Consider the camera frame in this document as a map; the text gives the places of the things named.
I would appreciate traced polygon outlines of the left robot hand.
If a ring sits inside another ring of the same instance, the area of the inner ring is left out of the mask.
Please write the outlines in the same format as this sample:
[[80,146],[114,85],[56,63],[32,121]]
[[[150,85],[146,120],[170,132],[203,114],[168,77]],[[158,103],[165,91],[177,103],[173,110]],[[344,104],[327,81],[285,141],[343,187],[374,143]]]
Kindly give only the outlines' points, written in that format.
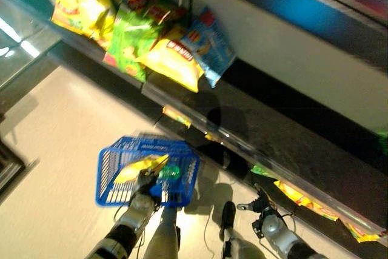
[[156,185],[157,178],[157,172],[147,169],[141,170],[135,180],[131,199],[133,199],[137,194],[147,195],[157,206],[159,206],[161,204],[161,198],[151,194],[151,188]]

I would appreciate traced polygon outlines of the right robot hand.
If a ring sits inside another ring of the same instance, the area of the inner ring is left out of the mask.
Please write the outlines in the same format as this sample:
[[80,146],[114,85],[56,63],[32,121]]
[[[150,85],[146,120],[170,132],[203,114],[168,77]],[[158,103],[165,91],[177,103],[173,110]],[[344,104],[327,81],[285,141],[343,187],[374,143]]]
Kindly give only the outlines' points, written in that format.
[[248,210],[260,214],[270,207],[270,200],[264,189],[258,183],[255,183],[254,187],[257,190],[258,197],[250,203],[237,204],[236,208],[238,210]]

